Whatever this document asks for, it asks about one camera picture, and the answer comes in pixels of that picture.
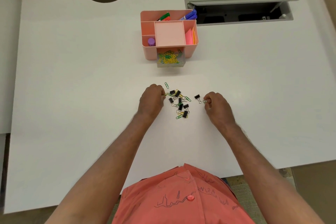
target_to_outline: desk organizer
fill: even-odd
[[[161,11],[142,11],[141,18],[141,35],[142,47],[147,60],[159,60],[159,54],[163,51],[171,50],[182,55],[178,56],[181,61],[180,65],[165,64],[165,66],[183,66],[185,58],[190,58],[198,44],[198,35],[196,28],[196,20],[183,20],[180,18],[191,12],[192,10],[161,10]],[[170,13],[169,21],[157,21],[158,18],[166,13]],[[195,44],[186,43],[186,33],[195,29]],[[155,39],[155,46],[149,46],[148,39]]]

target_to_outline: hand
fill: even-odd
[[[205,95],[205,110],[215,127],[219,130],[228,129],[231,125],[236,125],[232,109],[225,98],[219,93],[209,92]]]
[[[140,98],[138,114],[144,115],[145,119],[153,122],[163,107],[166,98],[165,90],[161,85],[152,84],[147,87]]]

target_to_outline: blue marker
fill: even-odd
[[[190,13],[188,13],[187,15],[183,16],[182,18],[180,18],[180,21],[183,21],[183,20],[195,20],[196,18],[197,18],[197,11],[196,11],[196,9],[194,9]]]

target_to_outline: coral button-up shirt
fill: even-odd
[[[218,177],[184,164],[122,192],[112,224],[254,224]]]

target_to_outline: floor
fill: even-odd
[[[325,224],[336,223],[336,160],[312,165],[280,169],[285,177],[309,205],[317,212]],[[244,176],[227,178],[239,202],[256,224],[266,224]],[[43,224],[53,213],[56,206],[34,209],[19,213],[0,215],[1,224]],[[111,223],[117,205],[111,214]]]

